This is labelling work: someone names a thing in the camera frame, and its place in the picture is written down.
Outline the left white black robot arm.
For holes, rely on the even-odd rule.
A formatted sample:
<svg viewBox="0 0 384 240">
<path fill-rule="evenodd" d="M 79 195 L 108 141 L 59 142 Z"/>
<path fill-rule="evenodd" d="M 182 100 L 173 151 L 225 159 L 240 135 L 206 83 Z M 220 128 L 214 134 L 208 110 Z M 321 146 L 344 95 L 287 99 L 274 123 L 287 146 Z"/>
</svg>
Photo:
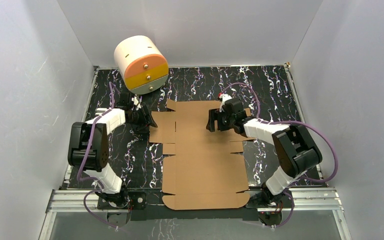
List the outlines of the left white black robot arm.
<svg viewBox="0 0 384 240">
<path fill-rule="evenodd" d="M 133 93 L 122 93 L 113 108 L 97 108 L 94 118 L 71 126 L 67 161 L 78 169 L 77 180 L 87 174 L 98 185 L 96 195 L 111 207 L 124 208 L 130 203 L 123 180 L 109 164 L 108 135 L 116 128 L 130 125 L 137 134 L 148 134 L 157 127 L 149 109 Z"/>
</svg>

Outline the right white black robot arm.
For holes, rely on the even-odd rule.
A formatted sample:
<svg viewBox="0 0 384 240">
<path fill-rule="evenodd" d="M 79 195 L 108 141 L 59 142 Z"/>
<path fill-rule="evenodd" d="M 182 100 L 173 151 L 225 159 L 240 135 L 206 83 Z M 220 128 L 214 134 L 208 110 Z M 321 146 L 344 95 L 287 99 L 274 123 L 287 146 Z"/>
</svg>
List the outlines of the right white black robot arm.
<svg viewBox="0 0 384 240">
<path fill-rule="evenodd" d="M 322 160 L 322 154 L 304 125 L 274 124 L 248 116 L 243 103 L 222 94 L 221 105 L 208 111 L 206 129 L 210 132 L 228 131 L 255 138 L 274 146 L 279 166 L 261 186 L 261 191 L 250 197 L 252 205 L 275 207 L 288 188 Z"/>
</svg>

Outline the brown cardboard box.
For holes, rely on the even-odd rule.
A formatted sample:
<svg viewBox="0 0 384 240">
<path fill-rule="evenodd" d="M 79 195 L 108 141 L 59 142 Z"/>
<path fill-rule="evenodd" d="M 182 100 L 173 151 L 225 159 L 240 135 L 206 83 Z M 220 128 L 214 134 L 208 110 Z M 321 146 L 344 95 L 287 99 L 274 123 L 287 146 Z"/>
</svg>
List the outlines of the brown cardboard box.
<svg viewBox="0 0 384 240">
<path fill-rule="evenodd" d="M 249 182 L 242 155 L 245 138 L 232 129 L 206 129 L 217 100 L 167 100 L 154 111 L 149 141 L 162 144 L 162 201 L 172 210 L 236 209 L 247 204 Z"/>
</svg>

